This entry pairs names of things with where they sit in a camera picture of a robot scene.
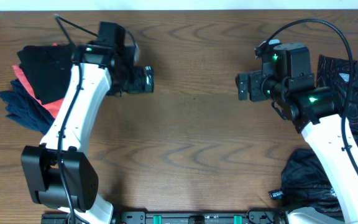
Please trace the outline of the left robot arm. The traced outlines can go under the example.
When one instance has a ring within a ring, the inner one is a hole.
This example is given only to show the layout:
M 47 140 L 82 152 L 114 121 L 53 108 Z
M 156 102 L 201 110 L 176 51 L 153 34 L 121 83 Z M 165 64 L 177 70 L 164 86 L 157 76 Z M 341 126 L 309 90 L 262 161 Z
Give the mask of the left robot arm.
M 140 67 L 139 46 L 123 53 L 100 45 L 81 45 L 70 71 L 61 108 L 38 146 L 21 154 L 31 200 L 66 213 L 64 223 L 114 223 L 114 207 L 98 193 L 99 178 L 88 160 L 91 131 L 110 90 L 152 93 L 154 71 Z

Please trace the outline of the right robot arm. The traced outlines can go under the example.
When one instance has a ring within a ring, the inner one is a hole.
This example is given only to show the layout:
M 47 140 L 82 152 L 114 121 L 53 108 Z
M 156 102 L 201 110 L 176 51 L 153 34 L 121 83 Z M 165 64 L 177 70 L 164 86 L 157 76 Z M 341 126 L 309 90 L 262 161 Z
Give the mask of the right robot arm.
M 358 146 L 347 118 L 338 112 L 336 96 L 317 88 L 313 74 L 276 77 L 254 71 L 236 77 L 240 100 L 271 100 L 278 114 L 292 121 L 317 155 L 336 193 L 344 223 L 358 223 Z

